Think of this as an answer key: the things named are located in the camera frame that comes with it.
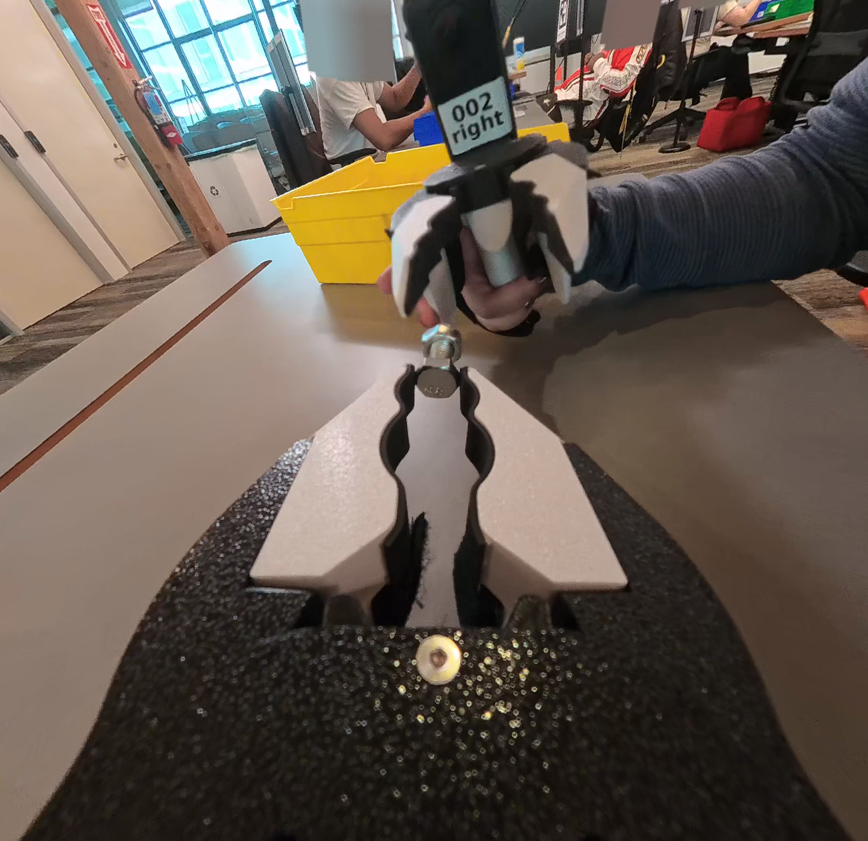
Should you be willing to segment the white door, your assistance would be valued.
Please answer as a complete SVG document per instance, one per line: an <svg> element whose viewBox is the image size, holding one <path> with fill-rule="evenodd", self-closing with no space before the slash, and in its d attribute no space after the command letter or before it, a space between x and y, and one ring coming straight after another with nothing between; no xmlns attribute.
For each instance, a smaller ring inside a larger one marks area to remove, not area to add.
<svg viewBox="0 0 868 841"><path fill-rule="evenodd" d="M183 236L142 157L44 0L1 0L2 103L128 270Z"/></svg>
<svg viewBox="0 0 868 841"><path fill-rule="evenodd" d="M126 272L36 135L2 104L2 327L20 334Z"/></svg>

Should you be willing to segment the blue plastic bin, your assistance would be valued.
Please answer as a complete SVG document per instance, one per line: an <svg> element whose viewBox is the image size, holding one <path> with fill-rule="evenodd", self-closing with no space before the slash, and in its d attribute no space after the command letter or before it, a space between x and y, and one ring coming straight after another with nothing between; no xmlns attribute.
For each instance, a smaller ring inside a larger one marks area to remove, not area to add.
<svg viewBox="0 0 868 841"><path fill-rule="evenodd" d="M419 146L446 145L438 114L435 110L425 112L414 119L413 138Z"/></svg>

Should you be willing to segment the red arrow sign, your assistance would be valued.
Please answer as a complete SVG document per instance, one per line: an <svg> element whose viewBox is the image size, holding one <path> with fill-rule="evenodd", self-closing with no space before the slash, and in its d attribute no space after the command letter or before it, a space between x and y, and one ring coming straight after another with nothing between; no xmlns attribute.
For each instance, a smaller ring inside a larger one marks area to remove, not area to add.
<svg viewBox="0 0 868 841"><path fill-rule="evenodd" d="M134 66L127 55L121 40L114 31L108 17L99 3L86 3L85 8L89 11L93 23L99 34L103 37L110 53L118 65L123 69L133 70Z"/></svg>

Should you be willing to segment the wooden post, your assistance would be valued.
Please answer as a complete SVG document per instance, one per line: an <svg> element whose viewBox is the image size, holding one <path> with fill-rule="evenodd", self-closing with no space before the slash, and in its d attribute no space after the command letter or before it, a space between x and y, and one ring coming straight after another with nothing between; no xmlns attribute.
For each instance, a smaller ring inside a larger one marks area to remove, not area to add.
<svg viewBox="0 0 868 841"><path fill-rule="evenodd" d="M225 230L213 213L179 147L165 146L139 108L134 96L134 80L141 77L135 68L123 69L118 65L96 29L85 4L99 1L54 2L201 249L211 257L230 246L231 242Z"/></svg>

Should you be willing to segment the black computer monitor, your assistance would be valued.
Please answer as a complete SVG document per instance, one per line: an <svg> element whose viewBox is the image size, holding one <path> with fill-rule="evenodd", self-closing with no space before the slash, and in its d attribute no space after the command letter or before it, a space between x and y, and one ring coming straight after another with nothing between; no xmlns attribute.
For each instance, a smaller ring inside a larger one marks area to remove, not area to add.
<svg viewBox="0 0 868 841"><path fill-rule="evenodd" d="M302 83L293 62L288 41L283 31L279 30L266 44L266 54L279 83L279 89L284 92L298 127L303 136L319 132L318 108L311 93Z"/></svg>

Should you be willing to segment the white recycling bin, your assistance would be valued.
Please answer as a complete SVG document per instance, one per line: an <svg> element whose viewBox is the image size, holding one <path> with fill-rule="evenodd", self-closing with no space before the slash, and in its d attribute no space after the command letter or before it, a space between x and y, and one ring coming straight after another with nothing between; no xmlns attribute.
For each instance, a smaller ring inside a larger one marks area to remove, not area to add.
<svg viewBox="0 0 868 841"><path fill-rule="evenodd" d="M186 156L193 176L229 236L264 232L281 219L274 183L256 141Z"/></svg>

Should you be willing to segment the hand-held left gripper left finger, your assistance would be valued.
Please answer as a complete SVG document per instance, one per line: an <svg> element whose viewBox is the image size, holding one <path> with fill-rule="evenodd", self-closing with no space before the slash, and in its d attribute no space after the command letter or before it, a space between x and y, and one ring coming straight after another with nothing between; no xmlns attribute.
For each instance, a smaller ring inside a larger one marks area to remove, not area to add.
<svg viewBox="0 0 868 841"><path fill-rule="evenodd" d="M406 491L417 370L379 378L320 428L250 571L254 586L346 595L366 611L410 564Z"/></svg>

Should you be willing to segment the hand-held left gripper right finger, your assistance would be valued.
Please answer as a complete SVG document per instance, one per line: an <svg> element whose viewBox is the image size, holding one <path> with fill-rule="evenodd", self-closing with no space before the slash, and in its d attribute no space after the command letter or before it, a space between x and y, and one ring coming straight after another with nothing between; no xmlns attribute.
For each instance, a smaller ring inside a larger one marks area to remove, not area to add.
<svg viewBox="0 0 868 841"><path fill-rule="evenodd" d="M627 575L560 437L478 371L460 372L471 586L500 604L527 595L622 592Z"/></svg>

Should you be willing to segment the person's right hand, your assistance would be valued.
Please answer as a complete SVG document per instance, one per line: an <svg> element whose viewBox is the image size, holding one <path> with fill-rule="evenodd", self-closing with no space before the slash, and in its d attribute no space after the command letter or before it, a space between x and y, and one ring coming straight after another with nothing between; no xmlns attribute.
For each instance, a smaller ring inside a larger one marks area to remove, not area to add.
<svg viewBox="0 0 868 841"><path fill-rule="evenodd" d="M550 278L519 278L494 287L483 269L466 270L462 298L476 321L488 331L507 331L520 325L537 299L552 289Z"/></svg>

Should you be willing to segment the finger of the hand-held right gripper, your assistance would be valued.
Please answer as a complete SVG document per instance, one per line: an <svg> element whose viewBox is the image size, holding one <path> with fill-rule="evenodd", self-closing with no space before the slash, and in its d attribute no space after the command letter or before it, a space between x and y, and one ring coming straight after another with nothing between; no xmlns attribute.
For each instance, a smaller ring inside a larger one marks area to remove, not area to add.
<svg viewBox="0 0 868 841"><path fill-rule="evenodd" d="M392 296L402 317L424 300L439 319L458 312L464 284L458 203L448 195L414 195L392 217Z"/></svg>
<svg viewBox="0 0 868 841"><path fill-rule="evenodd" d="M527 276L547 276L562 304L570 302L589 247L588 171L586 154L543 154L509 179Z"/></svg>

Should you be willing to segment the person's right forearm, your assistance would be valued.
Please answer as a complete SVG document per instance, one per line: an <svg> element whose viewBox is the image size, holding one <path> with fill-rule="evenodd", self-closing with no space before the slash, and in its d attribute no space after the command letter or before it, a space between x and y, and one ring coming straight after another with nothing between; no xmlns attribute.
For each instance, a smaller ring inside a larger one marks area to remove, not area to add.
<svg viewBox="0 0 868 841"><path fill-rule="evenodd" d="M680 174L590 190L573 284L612 292L797 279L867 249L867 61L807 123Z"/></svg>

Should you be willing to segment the silver hex nut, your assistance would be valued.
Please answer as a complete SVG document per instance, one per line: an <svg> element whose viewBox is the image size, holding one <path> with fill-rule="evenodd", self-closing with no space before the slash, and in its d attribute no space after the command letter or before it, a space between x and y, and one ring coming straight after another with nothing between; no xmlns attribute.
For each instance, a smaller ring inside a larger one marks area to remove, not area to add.
<svg viewBox="0 0 868 841"><path fill-rule="evenodd" d="M462 336L447 325L433 326L421 338L425 368L448 369L462 356Z"/></svg>

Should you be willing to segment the yellow plastic bin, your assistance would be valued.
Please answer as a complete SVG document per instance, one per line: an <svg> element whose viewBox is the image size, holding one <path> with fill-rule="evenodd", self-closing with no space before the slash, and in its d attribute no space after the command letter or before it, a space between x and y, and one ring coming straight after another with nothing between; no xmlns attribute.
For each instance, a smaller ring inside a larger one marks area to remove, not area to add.
<svg viewBox="0 0 868 841"><path fill-rule="evenodd" d="M373 283L392 260L399 206L450 164L443 143L359 161L276 198L275 206L320 283Z"/></svg>

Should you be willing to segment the silver hex bolt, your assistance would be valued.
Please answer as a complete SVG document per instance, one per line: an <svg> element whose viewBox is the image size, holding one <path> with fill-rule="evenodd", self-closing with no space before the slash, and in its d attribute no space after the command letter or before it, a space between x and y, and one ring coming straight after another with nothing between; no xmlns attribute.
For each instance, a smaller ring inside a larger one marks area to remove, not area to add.
<svg viewBox="0 0 868 841"><path fill-rule="evenodd" d="M458 371L458 362L448 369L425 368L423 359L422 365L416 376L418 391L423 396L432 399L447 399L458 390L459 384L460 374Z"/></svg>

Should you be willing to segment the black office chair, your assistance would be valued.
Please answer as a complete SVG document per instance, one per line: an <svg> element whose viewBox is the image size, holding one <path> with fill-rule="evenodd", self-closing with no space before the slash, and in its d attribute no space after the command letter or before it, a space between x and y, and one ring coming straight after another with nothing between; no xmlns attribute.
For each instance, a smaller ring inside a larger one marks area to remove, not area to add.
<svg viewBox="0 0 868 841"><path fill-rule="evenodd" d="M790 131L867 54L867 0L815 0L808 33L787 48L770 118Z"/></svg>
<svg viewBox="0 0 868 841"><path fill-rule="evenodd" d="M284 92L266 90L261 94L259 104L291 188L331 174L320 134L315 130L302 133L295 111Z"/></svg>

